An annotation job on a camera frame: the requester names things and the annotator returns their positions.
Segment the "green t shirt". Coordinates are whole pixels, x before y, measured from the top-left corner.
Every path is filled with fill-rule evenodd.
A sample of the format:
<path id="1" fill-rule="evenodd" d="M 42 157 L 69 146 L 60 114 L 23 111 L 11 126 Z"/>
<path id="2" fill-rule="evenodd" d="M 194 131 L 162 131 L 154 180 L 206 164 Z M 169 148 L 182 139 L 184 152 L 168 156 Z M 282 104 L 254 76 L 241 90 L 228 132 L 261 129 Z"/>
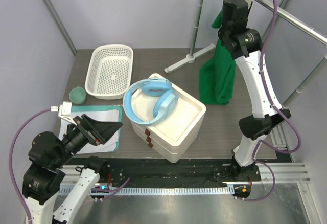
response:
<path id="1" fill-rule="evenodd" d="M 227 105 L 233 97 L 236 63 L 218 39 L 212 58 L 199 72 L 200 101 L 207 105 Z"/>

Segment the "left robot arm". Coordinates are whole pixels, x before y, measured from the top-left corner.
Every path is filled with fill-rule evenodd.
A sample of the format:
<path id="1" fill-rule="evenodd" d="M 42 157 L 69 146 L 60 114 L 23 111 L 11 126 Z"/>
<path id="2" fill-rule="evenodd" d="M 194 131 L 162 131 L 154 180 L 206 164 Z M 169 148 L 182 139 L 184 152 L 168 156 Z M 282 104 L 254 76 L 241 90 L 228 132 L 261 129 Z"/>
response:
<path id="1" fill-rule="evenodd" d="M 87 144 L 104 145 L 122 125 L 120 121 L 97 121 L 83 114 L 72 118 L 61 139 L 49 131 L 33 139 L 28 153 L 32 164 L 24 174 L 22 184 L 27 223 L 72 223 L 94 184 L 108 179 L 109 168 L 103 158 L 87 158 L 77 183 L 55 210 L 54 203 L 66 175 L 62 167 Z"/>

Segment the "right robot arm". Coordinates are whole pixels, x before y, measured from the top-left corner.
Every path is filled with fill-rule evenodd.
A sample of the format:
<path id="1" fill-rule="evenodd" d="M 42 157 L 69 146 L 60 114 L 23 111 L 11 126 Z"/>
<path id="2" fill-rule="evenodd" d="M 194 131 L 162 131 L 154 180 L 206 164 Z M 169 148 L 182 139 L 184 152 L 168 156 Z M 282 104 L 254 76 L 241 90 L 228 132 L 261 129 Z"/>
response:
<path id="1" fill-rule="evenodd" d="M 223 0 L 222 24 L 218 31 L 221 45 L 231 54 L 244 78 L 250 95 L 252 114 L 239 120 L 242 139 L 234 149 L 229 178 L 241 181 L 254 170 L 256 145 L 273 128 L 291 116 L 275 101 L 276 109 L 268 101 L 260 72 L 262 40 L 257 30 L 247 27 L 249 4 L 246 0 Z"/>

